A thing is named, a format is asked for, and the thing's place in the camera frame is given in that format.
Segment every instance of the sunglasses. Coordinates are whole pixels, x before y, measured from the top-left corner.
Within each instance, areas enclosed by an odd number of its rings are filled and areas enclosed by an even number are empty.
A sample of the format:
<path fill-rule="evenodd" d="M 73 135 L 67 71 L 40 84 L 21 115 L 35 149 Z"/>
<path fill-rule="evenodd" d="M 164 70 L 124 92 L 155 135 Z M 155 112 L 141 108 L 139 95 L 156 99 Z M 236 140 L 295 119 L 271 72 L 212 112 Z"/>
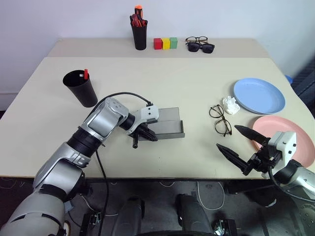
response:
<path fill-rule="evenodd" d="M 200 37 L 188 37 L 185 40 L 188 46 L 188 51 L 197 52 L 201 49 L 204 53 L 212 53 L 215 46 L 213 44 L 208 43 L 208 38 L 206 36 Z"/>
<path fill-rule="evenodd" d="M 209 115 L 213 118 L 221 118 L 215 123 L 216 132 L 223 134 L 225 137 L 227 134 L 232 135 L 232 127 L 230 122 L 228 122 L 224 117 L 224 109 L 219 104 L 211 107 Z"/>

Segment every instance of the green block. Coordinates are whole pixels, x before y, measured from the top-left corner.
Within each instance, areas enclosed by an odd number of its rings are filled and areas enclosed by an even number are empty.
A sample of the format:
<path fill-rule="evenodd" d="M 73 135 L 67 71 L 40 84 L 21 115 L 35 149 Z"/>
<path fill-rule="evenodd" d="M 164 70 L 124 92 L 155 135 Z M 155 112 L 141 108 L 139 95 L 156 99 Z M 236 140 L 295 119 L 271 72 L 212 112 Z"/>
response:
<path fill-rule="evenodd" d="M 169 38 L 169 40 L 171 41 L 171 46 L 170 48 L 177 48 L 177 38 L 175 37 L 172 37 L 172 38 Z"/>

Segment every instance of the black cup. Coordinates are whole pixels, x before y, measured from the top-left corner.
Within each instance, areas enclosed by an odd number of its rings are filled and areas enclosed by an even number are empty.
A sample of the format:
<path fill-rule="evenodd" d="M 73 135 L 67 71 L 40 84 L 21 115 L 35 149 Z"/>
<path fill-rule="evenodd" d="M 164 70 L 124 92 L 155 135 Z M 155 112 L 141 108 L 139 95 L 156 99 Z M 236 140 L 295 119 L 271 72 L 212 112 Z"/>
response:
<path fill-rule="evenodd" d="M 66 85 L 81 102 L 84 107 L 93 107 L 97 103 L 97 97 L 90 81 L 84 79 L 84 70 L 74 70 L 66 74 L 63 78 Z"/>
<path fill-rule="evenodd" d="M 134 45 L 137 50 L 144 50 L 147 47 L 147 24 L 143 27 L 132 26 Z"/>

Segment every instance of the blue object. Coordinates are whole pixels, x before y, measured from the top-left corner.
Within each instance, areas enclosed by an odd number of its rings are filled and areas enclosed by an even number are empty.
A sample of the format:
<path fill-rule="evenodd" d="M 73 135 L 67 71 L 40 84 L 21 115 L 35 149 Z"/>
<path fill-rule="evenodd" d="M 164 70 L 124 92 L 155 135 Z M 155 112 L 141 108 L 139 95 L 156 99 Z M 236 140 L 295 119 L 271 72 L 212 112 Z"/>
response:
<path fill-rule="evenodd" d="M 293 79 L 291 76 L 285 75 L 286 79 L 289 81 L 290 84 L 293 83 Z"/>
<path fill-rule="evenodd" d="M 257 114 L 274 114 L 285 107 L 285 98 L 279 89 L 261 79 L 237 81 L 234 96 L 240 105 Z"/>

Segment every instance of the tissue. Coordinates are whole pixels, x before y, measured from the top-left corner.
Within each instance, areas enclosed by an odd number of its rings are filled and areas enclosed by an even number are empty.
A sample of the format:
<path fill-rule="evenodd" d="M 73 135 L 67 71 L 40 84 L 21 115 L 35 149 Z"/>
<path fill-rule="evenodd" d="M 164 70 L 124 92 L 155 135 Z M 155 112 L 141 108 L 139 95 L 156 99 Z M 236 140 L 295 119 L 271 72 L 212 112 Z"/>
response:
<path fill-rule="evenodd" d="M 231 98 L 231 96 L 228 96 L 223 98 L 223 108 L 230 115 L 237 113 L 241 109 L 235 102 L 236 100 L 234 97 Z"/>

